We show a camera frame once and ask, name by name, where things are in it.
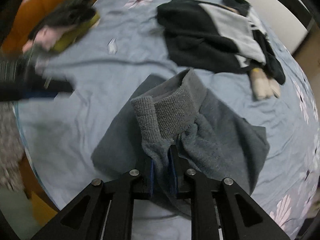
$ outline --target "metal screw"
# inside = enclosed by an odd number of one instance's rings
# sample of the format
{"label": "metal screw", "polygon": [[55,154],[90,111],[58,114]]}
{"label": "metal screw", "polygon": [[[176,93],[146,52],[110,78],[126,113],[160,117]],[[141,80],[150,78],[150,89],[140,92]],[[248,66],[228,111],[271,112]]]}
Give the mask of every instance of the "metal screw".
{"label": "metal screw", "polygon": [[99,186],[101,184],[102,180],[101,179],[93,179],[91,181],[91,184],[94,186]]}
{"label": "metal screw", "polygon": [[138,176],[139,175],[139,171],[138,170],[131,170],[130,172],[129,172],[129,174],[131,175],[131,176]]}
{"label": "metal screw", "polygon": [[197,172],[194,169],[187,169],[187,174],[188,175],[195,175]]}
{"label": "metal screw", "polygon": [[223,180],[223,182],[225,183],[225,184],[227,184],[227,185],[232,185],[233,184],[233,179],[231,179],[231,178],[225,178],[224,180]]}

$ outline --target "pile of clothes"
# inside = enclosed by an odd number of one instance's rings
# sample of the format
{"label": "pile of clothes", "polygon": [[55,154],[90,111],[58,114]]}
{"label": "pile of clothes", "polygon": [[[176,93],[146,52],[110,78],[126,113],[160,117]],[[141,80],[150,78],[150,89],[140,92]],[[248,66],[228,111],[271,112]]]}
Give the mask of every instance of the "pile of clothes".
{"label": "pile of clothes", "polygon": [[92,5],[92,0],[65,0],[59,4],[32,29],[22,52],[29,51],[34,45],[45,51],[65,50],[100,19]]}
{"label": "pile of clothes", "polygon": [[280,97],[285,75],[255,11],[245,0],[222,3],[172,0],[158,6],[170,59],[215,73],[248,73],[258,100]]}

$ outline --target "white wall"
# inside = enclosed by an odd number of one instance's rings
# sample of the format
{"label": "white wall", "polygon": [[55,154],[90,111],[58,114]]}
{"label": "white wall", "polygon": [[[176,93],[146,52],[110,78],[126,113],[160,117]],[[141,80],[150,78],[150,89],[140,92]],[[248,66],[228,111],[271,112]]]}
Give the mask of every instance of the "white wall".
{"label": "white wall", "polygon": [[293,53],[307,34],[301,22],[278,0],[247,0]]}

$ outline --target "yellow cloth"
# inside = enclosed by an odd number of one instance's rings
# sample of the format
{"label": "yellow cloth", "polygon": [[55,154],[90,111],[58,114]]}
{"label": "yellow cloth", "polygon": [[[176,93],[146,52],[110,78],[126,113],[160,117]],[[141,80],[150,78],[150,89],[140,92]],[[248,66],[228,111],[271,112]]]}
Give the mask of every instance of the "yellow cloth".
{"label": "yellow cloth", "polygon": [[82,23],[75,29],[64,33],[51,50],[58,53],[63,52],[67,47],[74,43],[76,39],[85,35],[99,19],[100,15],[96,13],[90,21]]}

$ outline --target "bed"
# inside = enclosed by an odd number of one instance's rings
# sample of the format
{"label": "bed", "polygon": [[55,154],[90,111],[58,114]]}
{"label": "bed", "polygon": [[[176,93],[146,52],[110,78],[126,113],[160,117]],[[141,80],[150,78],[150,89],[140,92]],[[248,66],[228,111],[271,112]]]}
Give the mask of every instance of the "bed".
{"label": "bed", "polygon": [[[130,0],[97,0],[98,26],[50,58],[44,71],[72,79],[76,91],[15,105],[29,163],[59,209],[92,179],[116,179],[96,169],[91,154],[135,89],[150,74],[168,79],[185,69],[168,59],[155,19],[156,7],[168,1],[131,6]],[[294,239],[319,179],[318,113],[305,74],[268,24],[264,27],[286,75],[279,99],[254,100],[247,75],[196,74],[239,116],[266,127],[270,151],[252,198]],[[190,220],[151,202],[135,202],[132,239],[190,239],[190,232]]]}

